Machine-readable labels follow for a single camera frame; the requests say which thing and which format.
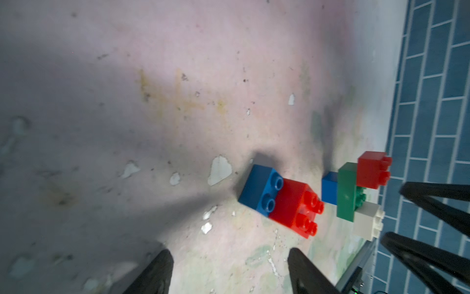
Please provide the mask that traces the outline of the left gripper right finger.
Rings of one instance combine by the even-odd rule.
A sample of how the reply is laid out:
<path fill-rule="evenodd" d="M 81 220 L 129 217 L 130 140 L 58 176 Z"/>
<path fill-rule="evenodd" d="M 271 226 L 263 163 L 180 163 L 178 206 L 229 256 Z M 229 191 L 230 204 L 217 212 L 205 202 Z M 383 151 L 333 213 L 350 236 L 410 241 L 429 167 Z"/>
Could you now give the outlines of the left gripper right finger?
<path fill-rule="evenodd" d="M 300 249 L 291 248 L 287 261 L 294 294 L 340 293 Z"/>

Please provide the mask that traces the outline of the red lego brick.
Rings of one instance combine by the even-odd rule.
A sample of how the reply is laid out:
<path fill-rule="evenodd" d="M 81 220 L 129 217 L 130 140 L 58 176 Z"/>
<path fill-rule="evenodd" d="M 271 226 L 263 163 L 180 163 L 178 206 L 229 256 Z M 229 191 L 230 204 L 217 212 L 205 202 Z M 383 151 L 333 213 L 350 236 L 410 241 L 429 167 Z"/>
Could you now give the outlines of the red lego brick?
<path fill-rule="evenodd" d="M 285 178 L 269 219 L 308 239 L 317 234 L 315 217 L 323 212 L 324 202 L 308 184 Z"/>
<path fill-rule="evenodd" d="M 386 186 L 390 179 L 389 168 L 393 159 L 385 152 L 366 151 L 358 159 L 356 185 L 379 189 Z"/>

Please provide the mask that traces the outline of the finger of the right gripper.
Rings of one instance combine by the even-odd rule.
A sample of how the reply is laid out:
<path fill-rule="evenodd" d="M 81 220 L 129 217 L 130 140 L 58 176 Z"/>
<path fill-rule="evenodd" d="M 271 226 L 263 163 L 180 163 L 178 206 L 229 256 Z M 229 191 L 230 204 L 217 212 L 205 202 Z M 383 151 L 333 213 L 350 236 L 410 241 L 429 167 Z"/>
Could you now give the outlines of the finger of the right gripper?
<path fill-rule="evenodd" d="M 462 234 L 470 236 L 470 214 L 435 199 L 439 197 L 469 202 L 469 185 L 406 182 L 400 194 Z"/>
<path fill-rule="evenodd" d="M 435 294 L 461 292 L 435 269 L 470 284 L 470 260 L 467 258 L 393 232 L 386 233 L 380 243 Z"/>

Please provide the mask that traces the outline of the green lego brick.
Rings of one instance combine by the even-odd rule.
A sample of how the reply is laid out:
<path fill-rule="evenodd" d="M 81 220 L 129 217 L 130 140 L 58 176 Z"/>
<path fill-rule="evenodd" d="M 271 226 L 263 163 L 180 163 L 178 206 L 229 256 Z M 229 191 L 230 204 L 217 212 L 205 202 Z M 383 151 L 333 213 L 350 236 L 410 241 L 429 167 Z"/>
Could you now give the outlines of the green lego brick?
<path fill-rule="evenodd" d="M 366 201 L 364 188 L 356 185 L 357 163 L 345 163 L 338 171 L 337 181 L 337 217 L 354 222 L 355 211 Z"/>

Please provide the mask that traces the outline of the white lego brick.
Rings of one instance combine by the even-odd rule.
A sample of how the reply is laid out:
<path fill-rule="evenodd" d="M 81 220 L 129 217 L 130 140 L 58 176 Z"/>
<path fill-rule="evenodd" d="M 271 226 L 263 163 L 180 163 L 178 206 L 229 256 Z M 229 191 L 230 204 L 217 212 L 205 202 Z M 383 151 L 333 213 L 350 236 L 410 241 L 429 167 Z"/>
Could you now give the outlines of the white lego brick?
<path fill-rule="evenodd" d="M 377 203 L 364 202 L 354 212 L 354 223 L 352 232 L 367 241 L 379 238 L 383 229 L 385 212 Z"/>

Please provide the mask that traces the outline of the blue lego brick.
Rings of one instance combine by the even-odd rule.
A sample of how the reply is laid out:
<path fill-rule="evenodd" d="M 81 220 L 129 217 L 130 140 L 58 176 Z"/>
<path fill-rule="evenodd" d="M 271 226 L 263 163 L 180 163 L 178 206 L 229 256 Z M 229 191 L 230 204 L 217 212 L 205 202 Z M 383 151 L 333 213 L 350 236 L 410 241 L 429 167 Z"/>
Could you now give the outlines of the blue lego brick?
<path fill-rule="evenodd" d="M 255 164 L 238 202 L 268 218 L 274 211 L 275 200 L 283 184 L 283 177 L 275 169 Z"/>
<path fill-rule="evenodd" d="M 322 178 L 321 200 L 324 203 L 337 205 L 338 173 L 330 171 Z"/>

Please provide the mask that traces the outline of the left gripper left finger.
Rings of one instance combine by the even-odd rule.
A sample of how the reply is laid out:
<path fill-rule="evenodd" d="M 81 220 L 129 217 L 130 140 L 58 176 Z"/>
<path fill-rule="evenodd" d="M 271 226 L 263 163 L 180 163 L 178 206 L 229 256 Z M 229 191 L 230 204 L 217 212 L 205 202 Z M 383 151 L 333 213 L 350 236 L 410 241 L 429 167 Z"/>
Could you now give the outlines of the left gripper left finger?
<path fill-rule="evenodd" d="M 124 294 L 168 294 L 173 267 L 173 256 L 168 249 L 164 249 L 128 286 Z"/>

